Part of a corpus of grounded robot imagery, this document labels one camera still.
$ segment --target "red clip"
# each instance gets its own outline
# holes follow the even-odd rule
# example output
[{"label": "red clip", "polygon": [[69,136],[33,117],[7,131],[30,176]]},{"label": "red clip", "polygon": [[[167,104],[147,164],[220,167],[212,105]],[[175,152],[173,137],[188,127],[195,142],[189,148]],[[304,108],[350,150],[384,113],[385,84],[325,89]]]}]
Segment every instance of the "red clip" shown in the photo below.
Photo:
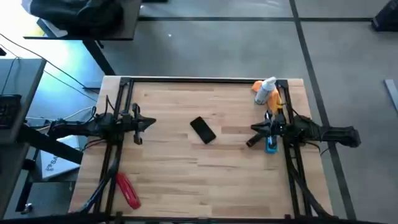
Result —
[{"label": "red clip", "polygon": [[118,183],[124,198],[126,198],[127,203],[130,205],[132,209],[137,209],[141,206],[139,198],[136,194],[136,191],[132,187],[129,179],[123,173],[116,174],[116,182]]}]

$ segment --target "butcher block tabletop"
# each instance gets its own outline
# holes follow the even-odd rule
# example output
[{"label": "butcher block tabletop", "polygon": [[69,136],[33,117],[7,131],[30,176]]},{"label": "butcher block tabletop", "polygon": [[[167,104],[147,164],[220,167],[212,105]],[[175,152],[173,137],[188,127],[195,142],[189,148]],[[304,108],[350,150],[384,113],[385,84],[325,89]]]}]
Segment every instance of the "butcher block tabletop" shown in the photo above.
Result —
[{"label": "butcher block tabletop", "polygon": [[[97,113],[104,112],[106,95],[110,102],[116,101],[120,79],[104,77]],[[311,117],[303,80],[290,79],[288,84],[294,109]],[[250,125],[263,121],[267,109],[254,103],[254,95],[250,84],[134,82],[132,103],[141,107],[141,115],[157,121],[141,133],[142,145],[134,143],[133,132],[124,135],[119,172],[131,181],[141,207],[133,210],[116,186],[113,214],[208,218],[293,214],[282,139],[278,138],[276,154],[264,152],[264,140],[246,146],[256,133]],[[207,145],[190,126],[198,116],[216,134]],[[106,143],[85,150],[70,212],[78,210],[98,186],[105,150]],[[308,188],[332,214],[318,149],[307,144],[301,154]]]}]

